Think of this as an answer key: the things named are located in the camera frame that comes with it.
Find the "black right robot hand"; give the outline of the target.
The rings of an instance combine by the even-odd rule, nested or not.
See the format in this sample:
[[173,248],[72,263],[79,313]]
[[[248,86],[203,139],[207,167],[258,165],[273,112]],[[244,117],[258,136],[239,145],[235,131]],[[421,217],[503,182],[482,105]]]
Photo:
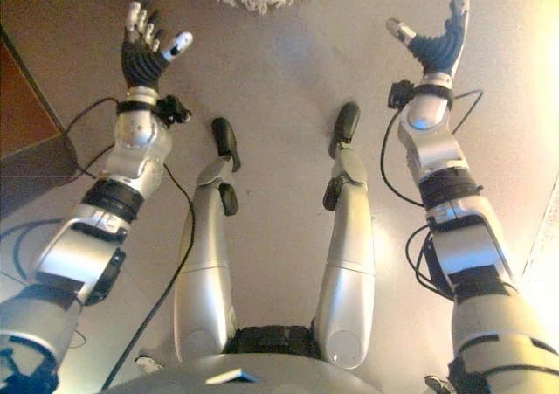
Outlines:
[[454,77],[466,41],[470,16],[470,0],[451,0],[450,16],[445,20],[442,35],[421,35],[396,18],[386,21],[389,33],[421,64],[424,74],[444,73]]

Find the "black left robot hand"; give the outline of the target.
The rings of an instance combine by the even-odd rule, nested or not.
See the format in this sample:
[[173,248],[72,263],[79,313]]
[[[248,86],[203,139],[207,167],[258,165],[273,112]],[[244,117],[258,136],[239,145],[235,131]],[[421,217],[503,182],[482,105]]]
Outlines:
[[158,90],[159,79],[170,63],[193,43],[189,31],[178,32],[163,44],[164,31],[159,11],[148,11],[149,0],[132,0],[124,24],[121,43],[121,70],[128,88]]

